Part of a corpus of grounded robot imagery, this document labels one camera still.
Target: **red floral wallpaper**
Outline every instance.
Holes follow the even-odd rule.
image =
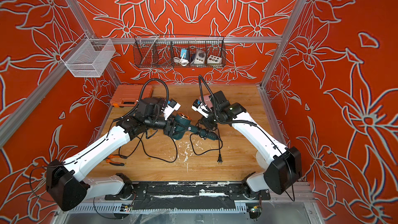
[[[396,223],[398,0],[307,0],[266,86],[327,223]]]
[[[79,41],[82,30],[65,0],[0,0],[0,125]],[[29,174],[92,142],[115,86],[107,73],[97,79],[67,72],[0,149],[0,223],[49,223],[55,203],[33,196]],[[32,186],[45,194],[45,170]]]
[[[67,72],[8,140],[0,153],[0,223],[49,223],[57,204],[36,198],[29,188],[35,167],[64,160],[93,142],[109,109],[115,86],[109,75],[75,78]],[[46,170],[32,175],[43,199]]]
[[[98,37],[144,34],[202,34],[225,37],[281,35],[296,0],[77,0]],[[197,74],[211,83],[258,83],[276,44],[227,47],[222,69],[138,69],[131,45],[118,47],[113,66],[122,82],[156,77],[168,83],[195,83]]]
[[[0,125],[83,33],[65,0],[0,0]]]

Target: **pliers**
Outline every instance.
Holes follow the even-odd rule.
[[[113,161],[111,160],[112,158],[115,158],[115,157],[119,157],[119,156],[116,156],[116,155],[109,155],[109,156],[107,156],[104,160],[105,160],[107,163],[112,164],[112,165],[115,165],[115,166],[124,166],[124,163],[113,162]]]

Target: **electrical outlet box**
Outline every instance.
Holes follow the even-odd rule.
[[[207,58],[207,64],[221,64],[221,57],[211,55]]]
[[[206,53],[202,50],[196,50],[193,64],[205,64]]]

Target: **cable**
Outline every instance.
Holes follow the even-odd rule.
[[[132,207],[132,205],[133,205],[133,203],[134,203],[134,200],[135,200],[135,198],[137,197],[137,193],[133,190],[132,191],[133,193],[134,193],[134,198],[132,199],[132,201],[131,201],[131,203],[130,203],[130,206]],[[93,207],[94,207],[94,210],[97,212],[97,214],[99,214],[99,216],[101,216],[101,217],[104,217],[105,219],[110,219],[110,220],[120,220],[120,218],[112,218],[112,217],[106,217],[106,216],[103,216],[102,214],[100,214],[98,211],[97,211],[97,208],[96,208],[96,206],[95,206],[95,197],[93,198]]]
[[[272,139],[270,137],[268,137],[268,135],[266,135],[266,133],[258,126],[256,126],[262,133],[264,133],[264,135],[271,141],[271,143],[274,145],[274,147],[283,155],[283,153],[281,152],[281,150],[275,145],[275,143],[272,141]],[[289,169],[289,173],[290,173],[290,182],[292,184],[292,193],[293,193],[293,198],[290,197],[289,193],[287,191],[286,194],[287,196],[294,202],[296,200],[296,196],[295,196],[295,190],[293,188],[293,179],[292,179],[292,171],[290,169],[290,165],[287,162],[286,158],[284,156],[282,156],[282,159],[285,161],[287,168]]]
[[[141,92],[140,92],[140,96],[138,97],[138,102],[142,99],[142,95],[144,94],[144,90],[145,90],[145,88],[147,87],[147,85],[148,85],[150,82],[153,82],[153,81],[160,82],[161,84],[163,84],[164,88],[166,89],[166,99],[165,99],[164,104],[163,104],[163,109],[164,109],[164,108],[166,107],[166,105],[168,104],[168,102],[169,102],[169,88],[167,87],[167,85],[166,85],[166,83],[165,83],[164,81],[162,81],[161,79],[158,79],[158,78],[149,79],[147,82],[144,83],[144,85],[142,86]],[[117,122],[117,121],[121,120],[122,118],[124,118],[124,117],[130,115],[132,112],[134,112],[135,109],[137,109],[137,107],[138,107],[138,102],[137,102],[137,104],[136,104],[130,111],[128,111],[125,115],[123,115],[122,117],[118,117],[118,118],[115,118],[114,120],[112,120],[111,126],[109,127],[109,131],[111,130],[112,124],[113,124],[114,122]]]
[[[94,203],[94,201],[95,201],[95,197],[93,198],[93,206],[94,206],[94,210],[97,212],[97,214],[99,214],[99,216],[101,216],[101,217],[104,217],[105,219],[110,219],[110,220],[120,220],[119,218],[113,218],[113,217],[106,217],[106,216],[103,216],[102,214],[100,214],[98,211],[97,211],[97,209],[96,209],[96,205],[95,205],[95,203]]]
[[[36,167],[36,168],[34,168],[34,169],[30,172],[30,175],[29,175],[29,186],[30,186],[30,190],[32,191],[32,193],[33,193],[37,198],[39,198],[39,199],[42,200],[42,201],[45,201],[45,202],[55,202],[55,201],[49,201],[49,200],[40,198],[40,197],[33,191],[33,188],[32,188],[32,173],[33,173],[33,171],[34,171],[35,169],[42,169],[42,168],[45,168],[45,166]]]
[[[71,163],[74,163],[76,160],[73,160],[72,162],[69,162],[69,163],[64,163],[64,164],[62,164],[63,166],[64,165],[67,165],[67,164],[71,164]],[[48,167],[58,167],[58,165],[56,165],[56,166],[41,166],[41,167],[36,167],[36,168],[33,168],[33,170],[30,172],[30,174],[29,174],[29,187],[30,187],[30,190],[32,191],[32,193],[37,197],[37,198],[39,198],[40,200],[42,200],[42,201],[45,201],[45,202],[55,202],[55,201],[49,201],[49,200],[46,200],[46,199],[43,199],[43,198],[41,198],[41,197],[39,197],[37,194],[36,194],[36,192],[33,190],[33,187],[32,187],[32,173],[35,171],[35,169],[47,169]]]
[[[118,153],[117,153],[115,156],[119,156],[119,157],[121,157],[121,158],[123,158],[123,159],[127,159],[128,157],[130,157],[130,156],[135,152],[135,150],[137,150],[138,145],[140,144],[140,142],[141,142],[141,141],[138,141],[136,147],[134,148],[134,150],[133,150],[128,156],[125,156],[125,155],[120,154],[120,149],[122,148],[122,146],[119,147],[119,151],[118,151]]]
[[[213,112],[214,112],[214,116],[216,117],[217,122],[219,122],[220,124],[243,123],[243,124],[249,124],[250,126],[255,126],[255,127],[257,127],[262,133],[264,133],[264,135],[271,141],[271,143],[274,145],[274,147],[276,147],[276,148],[278,149],[278,151],[283,155],[283,153],[281,152],[281,150],[275,145],[275,143],[271,140],[271,138],[269,138],[268,135],[266,135],[265,132],[263,132],[263,130],[262,130],[260,127],[258,127],[258,125],[257,125],[256,123],[251,122],[251,121],[244,121],[244,120],[239,120],[239,121],[222,121],[222,120],[220,120],[220,119],[219,119],[219,116],[218,116],[218,113],[217,113],[217,107],[216,107],[217,102],[216,102],[216,97],[214,96],[213,92],[211,91],[209,85],[207,85],[207,83],[206,83],[205,79],[203,78],[203,76],[201,76],[201,75],[198,76],[198,82],[199,82],[199,90],[200,90],[200,92],[201,92],[201,98],[202,98],[203,103],[204,103],[204,98],[203,98],[203,92],[202,92],[202,84],[201,84],[201,82],[203,82],[203,84],[205,85],[205,87],[207,88],[207,90],[209,91],[209,93],[210,93],[210,95],[211,95],[211,101],[212,101],[212,104],[213,104]],[[288,169],[289,169],[290,180],[291,180],[291,184],[292,184],[293,198],[290,197],[290,195],[289,195],[289,193],[288,193],[287,191],[286,191],[286,194],[289,196],[289,198],[290,198],[292,201],[295,201],[295,200],[296,200],[296,197],[295,197],[295,191],[294,191],[294,188],[293,188],[293,179],[292,179],[292,172],[291,172],[291,169],[290,169],[290,165],[289,165],[289,163],[287,162],[287,160],[286,160],[285,157],[282,156],[282,159],[285,161],[285,163],[286,163],[286,165],[287,165],[287,167],[288,167]]]
[[[197,155],[197,156],[200,156],[200,155],[203,155],[203,154],[205,154],[206,152],[210,152],[210,151],[219,151],[219,154],[221,155],[221,148],[222,148],[222,146],[224,145],[223,144],[223,142],[222,142],[222,140],[221,140],[221,138],[220,138],[220,130],[218,130],[218,136],[217,136],[217,138],[218,138],[218,149],[209,149],[209,150],[207,150],[207,151],[205,151],[205,152],[202,152],[202,153],[196,153],[196,151],[195,151],[195,149],[193,148],[193,143],[192,143],[192,135],[198,135],[198,132],[197,133],[191,133],[191,135],[189,136],[189,140],[191,141],[191,145],[192,145],[192,151],[194,152],[194,154],[195,155]],[[203,138],[203,139],[206,139],[207,138],[207,133],[208,133],[209,131],[206,129],[206,135],[205,136],[200,136],[200,135],[198,135],[199,137],[201,137],[201,138]]]
[[[176,145],[176,142],[174,141],[174,139],[170,138],[170,139],[173,141],[174,146],[176,147],[176,157],[174,158],[173,161],[167,161],[167,160],[164,160],[163,158],[159,158],[159,157],[154,157],[154,156],[148,155],[148,153],[145,151],[145,148],[144,148],[144,142],[142,141],[141,138],[139,138],[139,139],[140,139],[140,142],[141,142],[141,144],[142,144],[142,149],[144,150],[144,153],[145,153],[148,157],[156,158],[156,159],[165,161],[165,162],[167,162],[167,163],[174,163],[174,162],[177,160],[177,157],[178,157],[178,150],[177,150],[177,145]]]
[[[220,136],[220,129],[218,127],[216,127],[216,129],[218,131],[218,160],[217,160],[217,163],[221,164],[222,163],[222,157],[221,157],[220,142],[222,142],[222,140],[221,140],[221,136]]]
[[[205,85],[205,87],[207,88],[207,91],[209,91],[210,95],[211,95],[211,101],[213,104],[213,112],[214,112],[214,116],[216,117],[216,120],[218,123],[220,124],[237,124],[237,123],[243,123],[243,124],[249,124],[250,126],[257,126],[256,123],[251,122],[251,121],[244,121],[244,120],[238,120],[238,121],[222,121],[219,116],[218,116],[218,112],[217,112],[217,102],[216,102],[216,97],[214,96],[213,92],[211,91],[209,85],[207,85],[205,79],[203,78],[203,76],[199,75],[198,76],[198,82],[199,82],[199,90],[201,92],[201,97],[202,97],[202,101],[204,100],[203,98],[203,92],[202,92],[202,83]]]

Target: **wooden table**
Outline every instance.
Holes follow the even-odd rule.
[[[268,133],[272,134],[263,104],[255,85],[211,85],[215,93],[222,90],[231,104],[238,102],[247,109],[252,118]],[[169,85],[170,99],[181,104],[178,112],[191,117],[191,124],[195,124],[201,115],[192,110],[195,99],[200,98],[198,85]],[[153,97],[165,97],[166,91],[162,85],[154,85]],[[102,135],[106,134],[112,119],[128,112],[131,108],[113,108],[109,115]],[[256,162],[256,148],[238,131],[229,125],[219,124],[220,136],[224,142],[221,149],[223,163],[217,163],[218,151],[210,151],[196,156],[189,141],[191,132],[186,132],[181,140],[176,140],[178,158],[174,163],[166,163],[158,159],[147,157],[142,145],[137,148],[128,159],[115,158],[114,161],[123,162],[125,166],[113,166],[105,161],[98,164],[89,174],[90,177],[112,176],[124,173],[132,181],[240,181],[251,172],[258,172],[261,167]],[[136,147],[138,138],[130,141],[121,149],[121,154],[128,155]],[[172,140],[158,131],[151,139],[142,139],[145,150],[149,155],[172,161],[176,149]],[[210,148],[218,148],[218,142],[203,140],[193,135],[192,142],[197,153]]]

